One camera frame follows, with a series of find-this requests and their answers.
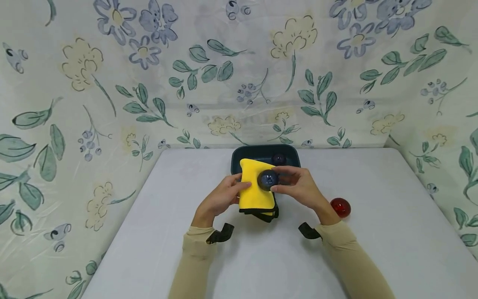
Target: blue flower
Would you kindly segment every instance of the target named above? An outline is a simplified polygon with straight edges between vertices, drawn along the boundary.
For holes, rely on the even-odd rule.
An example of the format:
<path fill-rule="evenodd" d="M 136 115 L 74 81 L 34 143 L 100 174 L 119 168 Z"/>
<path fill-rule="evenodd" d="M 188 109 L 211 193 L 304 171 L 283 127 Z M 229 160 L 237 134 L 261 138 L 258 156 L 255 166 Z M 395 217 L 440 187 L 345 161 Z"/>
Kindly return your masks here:
<path fill-rule="evenodd" d="M 135 30 L 128 23 L 136 18 L 136 10 L 129 7 L 119 9 L 119 6 L 118 0 L 106 0 L 106 2 L 95 0 L 93 2 L 93 7 L 101 16 L 98 18 L 98 30 L 104 35 L 113 34 L 120 45 L 126 45 L 125 35 L 130 37 L 136 35 Z"/>
<path fill-rule="evenodd" d="M 373 31 L 373 27 L 373 23 L 367 24 L 363 29 L 359 23 L 355 23 L 350 27 L 350 38 L 344 39 L 337 44 L 338 50 L 345 50 L 345 59 L 351 58 L 352 53 L 356 57 L 362 57 L 367 50 L 367 46 L 371 46 L 377 41 L 375 37 L 366 37 L 367 34 Z"/>
<path fill-rule="evenodd" d="M 139 63 L 144 70 L 148 69 L 148 64 L 157 66 L 159 59 L 157 55 L 161 53 L 161 49 L 158 47 L 149 47 L 149 36 L 143 36 L 141 42 L 135 39 L 130 39 L 130 47 L 134 50 L 129 57 L 132 63 Z"/>
<path fill-rule="evenodd" d="M 162 19 L 161 10 L 156 0 L 149 1 L 148 9 L 141 11 L 140 24 L 146 31 L 152 32 L 151 40 L 156 44 L 160 39 L 163 44 L 167 44 L 168 40 L 175 41 L 178 36 L 171 26 L 178 19 L 178 15 L 174 13 L 173 7 L 170 4 L 163 4 L 161 7 Z"/>
<path fill-rule="evenodd" d="M 377 8 L 377 18 L 381 22 L 375 27 L 375 33 L 387 28 L 387 34 L 409 30 L 415 26 L 414 15 L 432 5 L 432 0 L 383 0 Z"/>
<path fill-rule="evenodd" d="M 344 6 L 339 12 L 337 9 L 341 6 Z M 367 4 L 376 3 L 379 0 L 336 0 L 334 5 L 330 8 L 329 16 L 331 18 L 338 17 L 338 28 L 340 30 L 346 29 L 350 25 L 350 20 L 352 15 L 357 21 L 363 21 L 367 17 Z"/>

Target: fabric backdrop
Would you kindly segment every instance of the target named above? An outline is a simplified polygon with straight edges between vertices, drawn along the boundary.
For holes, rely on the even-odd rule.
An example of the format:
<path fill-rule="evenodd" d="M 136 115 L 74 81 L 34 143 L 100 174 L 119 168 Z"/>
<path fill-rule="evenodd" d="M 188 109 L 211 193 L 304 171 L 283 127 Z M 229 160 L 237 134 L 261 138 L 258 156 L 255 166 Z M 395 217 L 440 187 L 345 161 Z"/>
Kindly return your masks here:
<path fill-rule="evenodd" d="M 474 0 L 4 1 L 0 298 L 80 298 L 170 147 L 387 143 L 478 256 L 477 15 Z"/>

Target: person's left hand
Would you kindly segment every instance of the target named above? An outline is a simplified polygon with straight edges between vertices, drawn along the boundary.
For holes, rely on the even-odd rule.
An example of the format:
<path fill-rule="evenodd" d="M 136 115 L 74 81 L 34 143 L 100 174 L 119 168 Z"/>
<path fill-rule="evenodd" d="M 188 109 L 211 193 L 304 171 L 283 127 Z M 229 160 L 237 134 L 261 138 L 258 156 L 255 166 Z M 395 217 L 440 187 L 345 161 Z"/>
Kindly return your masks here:
<path fill-rule="evenodd" d="M 191 226 L 212 227 L 214 217 L 224 213 L 230 205 L 239 203 L 239 191 L 251 186 L 251 182 L 237 182 L 241 177 L 242 173 L 225 177 L 201 202 Z"/>

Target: yellow microfiber towel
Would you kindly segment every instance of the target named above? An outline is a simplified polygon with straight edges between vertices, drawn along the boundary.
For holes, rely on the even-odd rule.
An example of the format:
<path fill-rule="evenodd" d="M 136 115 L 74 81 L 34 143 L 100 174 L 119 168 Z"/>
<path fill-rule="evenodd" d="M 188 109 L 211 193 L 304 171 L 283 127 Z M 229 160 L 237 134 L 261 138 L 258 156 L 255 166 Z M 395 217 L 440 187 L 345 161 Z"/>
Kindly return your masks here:
<path fill-rule="evenodd" d="M 242 159 L 240 165 L 242 167 L 241 181 L 251 182 L 252 185 L 239 193 L 239 212 L 253 215 L 262 213 L 262 218 L 274 218 L 274 212 L 277 210 L 274 195 L 270 191 L 262 190 L 257 183 L 259 174 L 264 170 L 272 169 L 274 165 L 251 159 Z"/>

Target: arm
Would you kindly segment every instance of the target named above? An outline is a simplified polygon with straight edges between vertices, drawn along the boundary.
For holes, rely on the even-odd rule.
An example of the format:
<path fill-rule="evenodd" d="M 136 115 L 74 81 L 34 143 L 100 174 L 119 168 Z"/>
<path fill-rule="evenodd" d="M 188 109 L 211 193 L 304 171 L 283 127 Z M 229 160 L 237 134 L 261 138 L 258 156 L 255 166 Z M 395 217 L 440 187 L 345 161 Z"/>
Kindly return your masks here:
<path fill-rule="evenodd" d="M 225 177 L 196 210 L 189 231 L 184 235 L 183 255 L 169 291 L 168 299 L 203 299 L 206 294 L 209 268 L 217 244 L 206 241 L 215 231 L 214 218 L 238 203 L 238 193 L 250 182 L 237 182 L 241 174 Z"/>
<path fill-rule="evenodd" d="M 271 191 L 287 194 L 315 211 L 320 220 L 316 230 L 352 299 L 394 299 L 394 295 L 380 270 L 358 244 L 354 233 L 341 221 L 337 213 L 317 188 L 310 172 L 304 168 L 279 166 L 273 168 L 289 176 Z"/>

